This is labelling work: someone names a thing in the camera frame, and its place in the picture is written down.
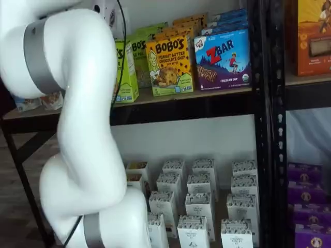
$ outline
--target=bobo's peanut butter chocolate chip box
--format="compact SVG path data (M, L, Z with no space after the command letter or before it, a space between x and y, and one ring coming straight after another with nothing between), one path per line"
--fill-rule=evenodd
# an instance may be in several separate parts
M151 40L146 55L155 97L193 92L189 35Z

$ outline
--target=shelf upright post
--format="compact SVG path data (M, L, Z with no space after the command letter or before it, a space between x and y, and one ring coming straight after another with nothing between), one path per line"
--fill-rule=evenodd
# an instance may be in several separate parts
M260 247L275 246L275 202L272 164L272 127L268 83L265 0L247 1L252 87L255 98L255 139L260 196Z

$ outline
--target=orange box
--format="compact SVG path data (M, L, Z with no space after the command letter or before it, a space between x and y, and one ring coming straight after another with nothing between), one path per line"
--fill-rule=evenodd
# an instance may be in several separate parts
M296 27L290 27L296 40L297 75L331 72L331 2L329 0L291 0L289 13L297 10Z
M208 21L207 18L208 18L208 13L194 14L189 17L184 17L184 18L179 18L179 19L174 20L173 25L176 25L176 24L182 23L182 22L200 20L202 28L205 28L207 26L207 21Z

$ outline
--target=white wall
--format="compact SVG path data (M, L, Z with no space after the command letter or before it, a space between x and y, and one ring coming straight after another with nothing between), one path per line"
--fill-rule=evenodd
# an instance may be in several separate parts
M154 180L168 158L215 159L219 184L230 187L231 163L255 159L252 115L112 127L124 161L149 161Z

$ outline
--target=bobo's logo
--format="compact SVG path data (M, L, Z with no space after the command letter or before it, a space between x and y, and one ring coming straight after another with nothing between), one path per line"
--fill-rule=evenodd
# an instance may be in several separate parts
M222 60L221 55L225 52L228 52L231 48L234 48L232 40L228 40L227 42L224 42L220 46L216 46L213 48L210 48L206 51L206 54L208 57L210 57L210 63L216 64L217 62L220 62Z
M184 39L177 39L177 40L174 40L174 41L169 41L169 42L165 42L165 43L162 43L162 44L157 44L155 46L156 48L156 53L159 54L161 53L162 51L168 51L168 52L171 52L172 50L174 49L183 49L184 48Z

